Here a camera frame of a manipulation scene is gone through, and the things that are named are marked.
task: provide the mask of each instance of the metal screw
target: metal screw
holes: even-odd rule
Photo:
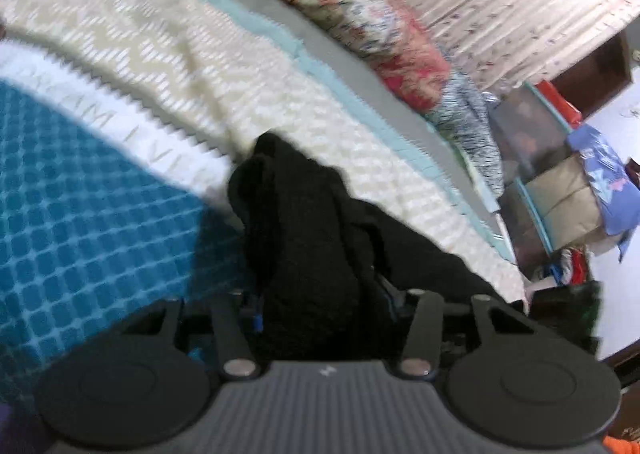
[[[251,376],[255,373],[257,367],[258,366],[255,365],[255,362],[248,358],[234,358],[233,360],[226,361],[225,365],[222,366],[226,374],[238,376],[239,378]]]
[[[425,290],[423,290],[422,288],[409,288],[409,290],[406,291],[406,293],[408,293],[409,295],[413,295],[418,299],[420,299],[420,297],[424,295],[424,292]]]
[[[405,358],[400,362],[400,370],[409,376],[427,376],[431,372],[431,364],[423,358]]]

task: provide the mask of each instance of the bed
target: bed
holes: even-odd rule
[[[276,129],[463,257],[507,301],[522,276],[450,145],[279,0],[0,0],[0,398],[166,297],[249,286],[226,201]]]

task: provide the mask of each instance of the gray ribbed plate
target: gray ribbed plate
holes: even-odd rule
[[[490,412],[491,403],[487,402]],[[469,430],[424,382],[382,362],[274,362],[253,382],[223,387],[202,419],[136,454],[506,454]],[[563,453],[607,454],[593,441]],[[57,443],[48,454],[100,454]]]

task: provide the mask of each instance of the orange cloth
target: orange cloth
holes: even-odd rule
[[[640,443],[635,441],[625,441],[607,436],[604,439],[604,446],[613,454],[640,454]]]
[[[569,125],[573,129],[582,124],[582,113],[580,113],[571,102],[567,101],[548,80],[538,82],[536,88],[554,105],[564,120],[569,122]]]

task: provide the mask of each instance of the pillow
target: pillow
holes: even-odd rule
[[[495,199],[504,192],[502,157],[489,125],[486,104],[471,79],[452,70],[439,104],[424,117],[468,155]]]
[[[362,57],[419,113],[440,100],[450,65],[403,0],[284,0]]]

